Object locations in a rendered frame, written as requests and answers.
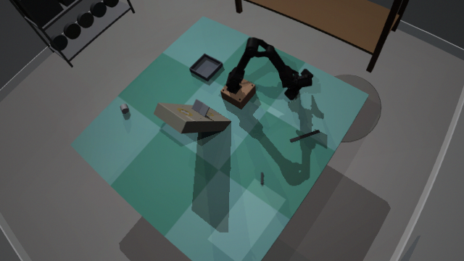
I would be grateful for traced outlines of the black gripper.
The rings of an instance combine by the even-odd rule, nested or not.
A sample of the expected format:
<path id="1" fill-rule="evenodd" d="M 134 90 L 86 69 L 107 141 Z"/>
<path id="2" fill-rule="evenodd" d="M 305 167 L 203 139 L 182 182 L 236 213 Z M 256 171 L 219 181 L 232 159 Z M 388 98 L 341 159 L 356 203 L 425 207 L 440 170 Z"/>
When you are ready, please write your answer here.
<path id="1" fill-rule="evenodd" d="M 311 78 L 313 77 L 313 74 L 308 70 L 308 69 L 303 69 L 303 71 L 301 72 L 301 75 L 310 75 Z M 301 88 L 298 86 L 296 89 L 287 89 L 286 92 L 284 93 L 284 95 L 291 101 L 293 101 L 297 96 L 298 96 L 298 93 L 299 93 L 299 90 Z"/>

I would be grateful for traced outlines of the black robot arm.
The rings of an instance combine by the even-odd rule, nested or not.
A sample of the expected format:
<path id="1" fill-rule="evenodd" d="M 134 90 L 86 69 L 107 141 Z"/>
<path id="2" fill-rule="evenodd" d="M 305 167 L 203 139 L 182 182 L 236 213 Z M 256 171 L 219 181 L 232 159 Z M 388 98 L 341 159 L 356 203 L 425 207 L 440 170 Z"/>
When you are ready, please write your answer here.
<path id="1" fill-rule="evenodd" d="M 265 51 L 258 51 L 259 46 L 265 49 Z M 226 81 L 226 90 L 234 94 L 239 91 L 239 89 L 241 88 L 241 85 L 239 85 L 239 83 L 241 83 L 244 79 L 244 69 L 246 68 L 250 59 L 253 57 L 268 57 L 268 59 L 272 62 L 274 67 L 278 70 L 283 88 L 296 89 L 298 86 L 300 88 L 312 86 L 311 76 L 299 76 L 299 73 L 296 70 L 292 70 L 289 66 L 285 65 L 282 59 L 279 57 L 274 46 L 266 43 L 262 39 L 249 37 L 247 39 L 245 52 L 242 58 L 240 59 L 237 67 L 233 68 L 232 71 L 228 74 L 228 79 Z"/>

